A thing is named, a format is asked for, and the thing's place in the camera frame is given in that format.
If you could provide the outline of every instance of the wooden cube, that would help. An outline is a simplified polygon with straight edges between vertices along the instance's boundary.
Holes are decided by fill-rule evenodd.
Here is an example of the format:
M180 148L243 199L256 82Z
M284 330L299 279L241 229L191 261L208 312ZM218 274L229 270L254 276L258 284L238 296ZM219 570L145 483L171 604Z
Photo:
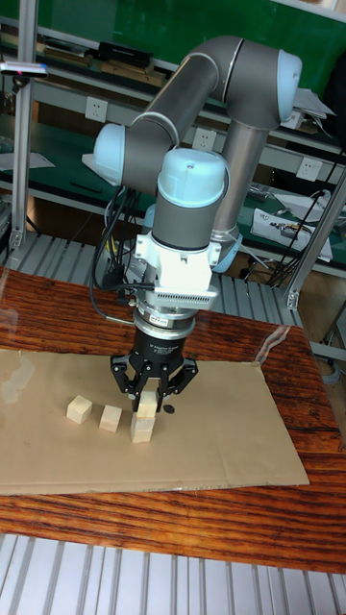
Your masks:
M92 411L92 402L82 395L77 395L67 406L66 416L78 425L82 425Z
M105 406L99 425L100 430L112 431L112 433L115 433L119 425L121 412L121 407Z
M140 396L137 418L152 419L155 418L156 409L158 407L157 394L155 391L142 391Z
M130 427L130 436L133 443L150 442L154 425L155 417L142 419L134 412Z

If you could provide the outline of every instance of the wooden table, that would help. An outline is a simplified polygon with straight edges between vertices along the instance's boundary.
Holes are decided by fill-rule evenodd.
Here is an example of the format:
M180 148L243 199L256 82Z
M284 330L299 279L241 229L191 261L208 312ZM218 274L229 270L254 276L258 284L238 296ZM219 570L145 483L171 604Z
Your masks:
M107 313L129 318L111 294ZM134 330L99 317L85 287L10 272L0 303L6 348L126 354ZM4 309L17 312L16 329ZM200 312L185 353L249 361L275 325ZM198 492L0 497L0 532L150 552L346 572L346 456L309 344L292 328L263 372L310 485Z

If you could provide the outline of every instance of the black screw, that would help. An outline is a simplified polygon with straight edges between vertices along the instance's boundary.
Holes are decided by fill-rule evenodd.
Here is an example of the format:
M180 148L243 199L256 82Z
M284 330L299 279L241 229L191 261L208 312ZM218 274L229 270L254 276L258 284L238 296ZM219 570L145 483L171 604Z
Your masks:
M175 407L174 407L174 406L172 406L171 404L165 404L165 405L163 406L163 410L164 410L165 412L167 412L167 414L174 414L174 412L175 412Z

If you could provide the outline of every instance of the wire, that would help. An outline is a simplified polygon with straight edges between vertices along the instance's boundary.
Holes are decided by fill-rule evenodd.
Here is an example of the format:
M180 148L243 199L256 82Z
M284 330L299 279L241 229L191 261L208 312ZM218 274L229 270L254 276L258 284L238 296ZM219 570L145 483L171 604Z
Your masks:
M139 195L140 193L136 194L135 190L129 190L128 200L126 204L126 211L124 213L124 220L123 220L123 225L122 225L122 230L121 230L121 236L120 236L120 240L118 244L117 259L116 259L118 264L121 264L123 260L124 244L125 244L125 239L126 239L126 229L127 229L127 225L129 222L132 208L134 208L134 210L136 211Z
M105 228L108 225L108 215L109 215L109 210L110 210L110 206L112 203L112 199L110 200L110 202L108 203L106 209L105 209L105 213L104 213L104 223L105 223Z
M33 220L31 220L28 215L27 215L27 223L30 224L31 227L33 227L34 231L37 232L38 236L42 235L42 231L39 230L35 222L33 222Z
M316 358L320 359L321 361L325 361L325 363L328 363L332 367L332 369L333 369L333 373L332 374L328 374L327 376L326 375L322 376L323 382L325 384L336 384L337 382L340 382L340 380L341 380L341 373L344 374L344 372L341 372L338 364L335 363L330 358L321 357L319 355L315 355L315 356L316 356Z
M110 245L110 252L111 252L111 244L112 244L112 232L113 229L115 227L116 222L118 221L120 214L122 213L123 209L125 207L128 207L129 204L131 204L133 201L135 202L135 204L138 202L138 198L139 196L136 195L136 193L133 190L128 190L125 195L124 198L122 199L121 203L117 206L117 209L115 208L116 206L116 199L119 196L119 193L122 189L122 186L118 188L118 190L115 192L112 200L111 200L111 204L109 207L107 207L107 209L109 209L108 211L108 224L106 229L104 230L101 239L95 249L95 253L94 253L94 257L92 260L92 266L91 266L91 275L90 275L90 281L89 281L89 293L90 293L90 300L92 302L93 307L95 308L95 310L104 318L106 318L107 320L111 320L112 322L117 322L117 323L121 323L121 324L126 324L126 325L133 325L134 323L128 320L123 320L122 318L116 318L114 316L109 316L108 314L106 314L102 309L100 309L97 306L95 297L94 297L94 286L96 286L96 288L98 288L99 290L103 290L103 291L110 291L110 290L114 290L114 291L121 291L121 290L135 290L138 288L142 288L144 290L154 290L154 285L152 283L117 283L114 285L114 287L107 287L105 288L104 286L102 286L100 283L98 283L97 279L96 279L96 268L97 268L97 264L98 261L101 257L101 254L103 253L105 246L107 244L107 242L109 242Z
M336 166L338 165L338 163L340 161L342 161L342 154L343 154L343 150L341 150L340 154L338 155L336 161L334 162L332 169L330 170L328 177L324 183L325 186L327 186L328 181L330 180L333 172L336 169ZM304 226L305 222L307 221L307 218L309 217L310 213L312 212L315 204L317 203L318 198L320 197L320 195L323 193L323 188L321 188L320 190L318 190L315 193L315 197L311 203L311 206L309 207L308 211L306 212L304 218L300 221L300 223L298 224L298 228L294 234L294 236L292 237L289 245L286 247L284 254L280 260L280 262L278 262L277 266L274 269L274 272L271 276L271 278L268 280L267 284L269 284L270 286L276 286L276 285L280 285L284 282L284 280L294 271L294 268L297 266L297 264L299 263L300 258L302 257L304 250L300 253L300 255L298 257L294 257L291 259L291 261L289 263L287 263L286 265L284 265L284 259L288 256L289 251L294 243L294 241L296 240L298 233L301 231L302 227Z
M109 316L108 314L106 314L106 312L102 311L102 309L100 309L95 301L95 297L94 297L94 291L93 291L93 284L91 282L91 276L90 276L90 284L89 284L89 290L90 290L90 300L91 303L93 305L93 307L95 308L95 310L97 311L98 314L100 314L100 316L103 316L103 318L106 318L106 320L111 320L113 323L119 323L121 325L130 325L131 327L135 326L135 323L133 323L131 320L124 320L123 318L116 318L115 316Z
M4 54L3 54L3 44L2 44L2 38L1 38L1 26L0 26L0 62L3 62L3 61L4 61ZM4 108L5 108L5 75L2 75L0 115L2 114Z
M93 215L93 213L91 213L91 214L87 217L86 222L85 222L85 223L81 226L80 230L79 230L79 231L77 231L77 232L76 232L76 234L74 234L74 235L73 235L73 237L72 237L72 239L70 240L70 242L74 241L74 240L76 239L76 237L78 237L79 233L81 233L81 232L82 232L82 230L86 227L86 225L87 225L88 221L89 221L89 220L91 220L92 215Z

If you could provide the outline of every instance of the metal grating floor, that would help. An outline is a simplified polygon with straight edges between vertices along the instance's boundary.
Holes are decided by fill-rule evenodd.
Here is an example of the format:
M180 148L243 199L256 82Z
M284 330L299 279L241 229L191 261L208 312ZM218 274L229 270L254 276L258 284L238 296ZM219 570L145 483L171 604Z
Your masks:
M54 280L88 284L94 247L68 242L48 235L27 233L25 243L8 257L0 255L1 264L10 269ZM297 311L284 303L280 288L245 282L213 274L211 283L219 290L213 310L233 316L262 320L278 325L302 327Z
M341 615L346 577L0 535L2 615Z

